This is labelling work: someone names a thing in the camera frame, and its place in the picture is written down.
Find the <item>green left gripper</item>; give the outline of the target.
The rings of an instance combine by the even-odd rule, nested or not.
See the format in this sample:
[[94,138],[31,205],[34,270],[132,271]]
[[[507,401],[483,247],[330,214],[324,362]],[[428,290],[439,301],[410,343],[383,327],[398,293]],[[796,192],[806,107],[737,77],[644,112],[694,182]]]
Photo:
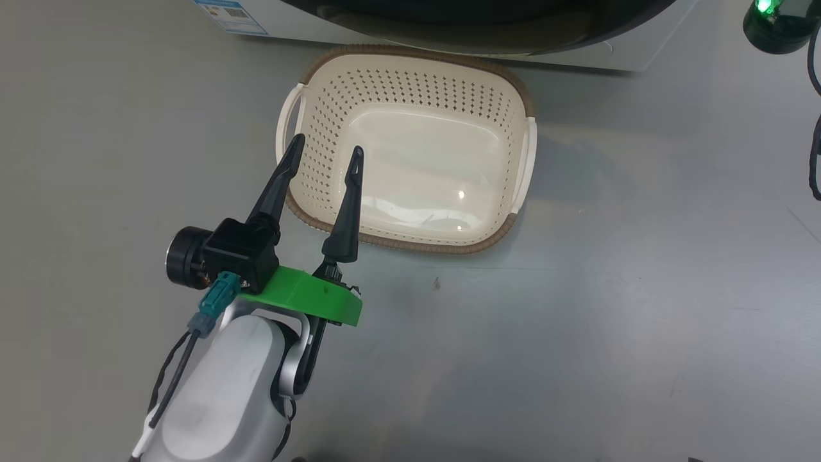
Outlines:
[[[304,146],[305,135],[302,133],[291,138],[284,157],[278,162],[246,220],[254,229],[269,231],[275,244],[282,236],[280,219],[285,197],[291,180],[298,172]],[[314,274],[280,266],[258,295],[241,293],[241,298],[357,327],[362,310],[360,293],[354,287],[345,286],[339,265],[358,259],[363,169],[364,150],[355,146],[344,176],[345,195],[334,227],[323,243],[323,262]]]

